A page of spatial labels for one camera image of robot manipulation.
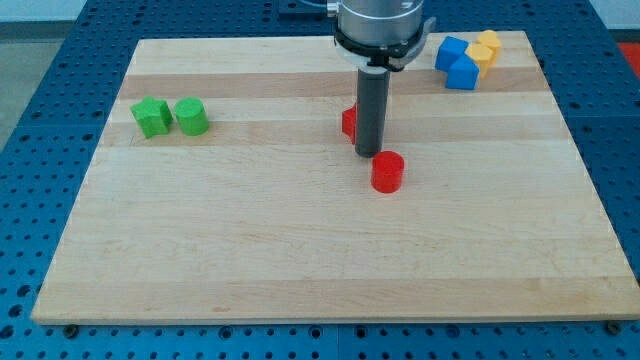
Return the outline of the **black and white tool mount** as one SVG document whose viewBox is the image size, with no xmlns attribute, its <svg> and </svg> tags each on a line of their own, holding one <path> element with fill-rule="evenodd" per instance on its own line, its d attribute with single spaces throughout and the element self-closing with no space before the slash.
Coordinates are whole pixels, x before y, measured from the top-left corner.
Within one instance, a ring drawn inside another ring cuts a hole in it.
<svg viewBox="0 0 640 360">
<path fill-rule="evenodd" d="M 348 38 L 339 28 L 334 32 L 338 54 L 363 72 L 401 72 L 423 51 L 436 18 L 425 20 L 408 40 L 393 45 L 364 45 Z"/>
</svg>

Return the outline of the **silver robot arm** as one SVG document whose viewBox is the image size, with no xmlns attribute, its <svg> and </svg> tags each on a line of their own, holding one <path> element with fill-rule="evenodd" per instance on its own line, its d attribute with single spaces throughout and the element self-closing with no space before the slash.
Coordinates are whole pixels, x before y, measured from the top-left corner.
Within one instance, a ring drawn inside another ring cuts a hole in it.
<svg viewBox="0 0 640 360">
<path fill-rule="evenodd" d="M 423 51 L 436 19 L 424 17 L 423 0 L 333 0 L 334 44 L 357 68 L 355 152 L 377 155 L 383 145 L 390 77 Z"/>
</svg>

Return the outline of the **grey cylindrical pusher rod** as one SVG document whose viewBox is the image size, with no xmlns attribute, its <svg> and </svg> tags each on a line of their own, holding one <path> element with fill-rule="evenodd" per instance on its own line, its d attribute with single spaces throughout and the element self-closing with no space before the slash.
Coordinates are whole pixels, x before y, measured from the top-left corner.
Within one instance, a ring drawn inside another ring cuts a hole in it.
<svg viewBox="0 0 640 360">
<path fill-rule="evenodd" d="M 355 152 L 372 158 L 381 151 L 386 119 L 390 75 L 362 70 L 357 76 Z"/>
</svg>

